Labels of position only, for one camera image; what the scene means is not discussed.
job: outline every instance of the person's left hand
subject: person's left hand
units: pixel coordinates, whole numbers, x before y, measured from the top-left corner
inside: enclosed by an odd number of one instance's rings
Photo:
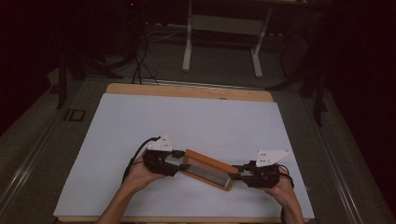
[[[145,164],[143,163],[142,155],[135,161],[135,165],[126,176],[122,186],[132,189],[133,191],[139,191],[145,188],[152,181],[163,177],[165,177],[165,175],[154,174],[148,168],[146,168]]]

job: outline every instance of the white table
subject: white table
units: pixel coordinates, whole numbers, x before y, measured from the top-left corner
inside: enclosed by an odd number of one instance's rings
[[[255,160],[259,149],[292,150],[277,105],[271,101],[264,91],[110,85],[54,215],[61,221],[96,220],[120,186],[129,159],[152,136],[169,134],[175,149],[193,149],[228,164]],[[294,154],[280,163],[290,169],[304,218],[313,218]],[[224,191],[177,173],[138,192],[123,220],[274,222],[279,221],[280,209],[272,197],[243,182]]]

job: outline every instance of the dark background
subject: dark background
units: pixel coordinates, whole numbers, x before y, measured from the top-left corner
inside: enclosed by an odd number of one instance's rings
[[[396,149],[395,1],[334,4],[341,8],[323,24],[313,49],[329,67],[331,75],[326,85],[396,214],[395,186],[391,184],[395,178]],[[150,0],[144,6],[150,23],[186,23],[187,1]],[[249,12],[261,16],[254,4],[251,9],[233,13],[244,17]],[[85,38],[92,43],[91,52],[97,50],[95,55],[101,53],[97,48],[101,39],[84,29],[86,33],[73,33],[78,27],[94,24],[88,1],[8,0],[0,3],[0,15],[0,134],[3,134],[50,87],[46,74],[58,66],[62,36]],[[287,26],[273,21],[270,28],[270,32],[282,33]]]

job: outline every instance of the person's right arm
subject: person's right arm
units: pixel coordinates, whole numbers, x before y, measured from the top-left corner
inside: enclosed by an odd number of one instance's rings
[[[288,175],[288,172],[279,167],[279,171]],[[283,207],[285,221],[287,224],[304,223],[303,212],[294,193],[290,179],[281,175],[279,183],[271,189],[262,189],[265,193],[273,196],[276,201]]]

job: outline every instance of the white metal leg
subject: white metal leg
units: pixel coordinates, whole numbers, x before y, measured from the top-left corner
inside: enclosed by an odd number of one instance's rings
[[[190,61],[191,61],[191,13],[192,9],[192,1],[189,1],[189,17],[187,18],[187,43],[186,43],[186,48],[184,50],[184,59],[183,59],[183,72],[189,72],[190,71]]]
[[[265,32],[268,27],[268,22],[271,19],[272,11],[273,11],[272,7],[268,8],[267,17],[265,18],[265,21],[262,23],[262,29],[259,33],[259,40],[257,41],[256,47],[251,50],[251,59],[253,61],[254,73],[258,78],[262,77],[262,67],[260,66],[259,51],[260,48],[262,47],[262,41],[264,40]]]

